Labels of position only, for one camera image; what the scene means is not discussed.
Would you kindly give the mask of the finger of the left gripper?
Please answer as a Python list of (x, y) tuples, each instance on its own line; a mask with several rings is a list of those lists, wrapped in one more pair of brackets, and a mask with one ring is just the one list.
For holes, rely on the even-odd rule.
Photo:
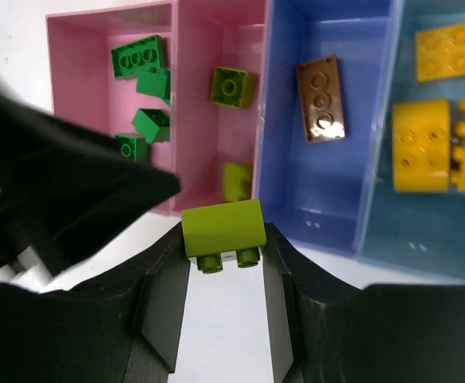
[(33, 109), (0, 86), (0, 268), (33, 250), (58, 275), (180, 192), (117, 141)]

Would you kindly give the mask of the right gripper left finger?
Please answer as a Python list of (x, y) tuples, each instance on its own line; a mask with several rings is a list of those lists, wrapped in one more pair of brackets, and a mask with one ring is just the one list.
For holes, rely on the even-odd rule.
[(189, 279), (180, 225), (70, 290), (0, 282), (0, 382), (165, 382)]

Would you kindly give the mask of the green small lego brick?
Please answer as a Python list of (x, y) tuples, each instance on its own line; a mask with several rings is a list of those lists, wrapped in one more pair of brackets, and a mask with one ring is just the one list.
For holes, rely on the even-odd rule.
[(170, 117), (161, 109), (138, 109), (132, 125), (148, 144), (170, 140)]

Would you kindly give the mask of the brown orange lego brick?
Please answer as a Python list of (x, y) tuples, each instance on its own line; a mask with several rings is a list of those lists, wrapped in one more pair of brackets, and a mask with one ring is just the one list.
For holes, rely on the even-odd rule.
[(335, 55), (295, 68), (305, 138), (321, 143), (345, 138), (341, 79)]

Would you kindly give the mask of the dark green lego brick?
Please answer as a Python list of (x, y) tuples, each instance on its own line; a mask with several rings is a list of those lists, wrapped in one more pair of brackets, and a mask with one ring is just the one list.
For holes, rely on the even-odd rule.
[(120, 154), (135, 162), (149, 161), (150, 144), (139, 133), (117, 133), (115, 135)]

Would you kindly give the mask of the lime lego brick dropped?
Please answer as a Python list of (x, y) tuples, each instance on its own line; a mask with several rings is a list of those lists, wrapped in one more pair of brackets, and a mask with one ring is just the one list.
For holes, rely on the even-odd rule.
[(238, 202), (251, 196), (253, 164), (225, 163), (223, 165), (223, 199)]

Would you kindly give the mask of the green lego slope piece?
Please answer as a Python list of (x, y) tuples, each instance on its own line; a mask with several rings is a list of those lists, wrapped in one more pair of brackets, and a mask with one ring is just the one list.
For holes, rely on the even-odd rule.
[(150, 68), (136, 75), (136, 91), (147, 96), (157, 97), (166, 105), (171, 104), (171, 71)]

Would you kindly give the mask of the green long lego brick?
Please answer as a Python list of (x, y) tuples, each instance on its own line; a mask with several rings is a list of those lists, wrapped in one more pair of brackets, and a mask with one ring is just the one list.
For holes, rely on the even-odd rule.
[(115, 79), (135, 76), (144, 69), (167, 69), (164, 42), (158, 34), (112, 48), (110, 54)]

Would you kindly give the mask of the yellow lego brick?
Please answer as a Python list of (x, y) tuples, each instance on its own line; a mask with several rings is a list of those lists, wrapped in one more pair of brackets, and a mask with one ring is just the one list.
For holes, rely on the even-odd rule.
[(465, 22), (415, 33), (419, 83), (465, 76)]
[(392, 178), (396, 192), (447, 192), (450, 151), (447, 100), (401, 102), (392, 106)]

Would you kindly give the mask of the small lime lego brick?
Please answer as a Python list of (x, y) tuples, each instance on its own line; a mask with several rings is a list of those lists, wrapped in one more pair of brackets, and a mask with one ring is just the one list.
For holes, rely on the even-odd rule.
[(248, 109), (254, 99), (255, 73), (217, 66), (214, 69), (210, 102), (236, 109)]

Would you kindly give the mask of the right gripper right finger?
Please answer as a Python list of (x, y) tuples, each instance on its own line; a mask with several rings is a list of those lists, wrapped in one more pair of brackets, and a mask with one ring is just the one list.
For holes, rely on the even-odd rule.
[(262, 268), (276, 382), (465, 382), (465, 286), (358, 289), (266, 225)]

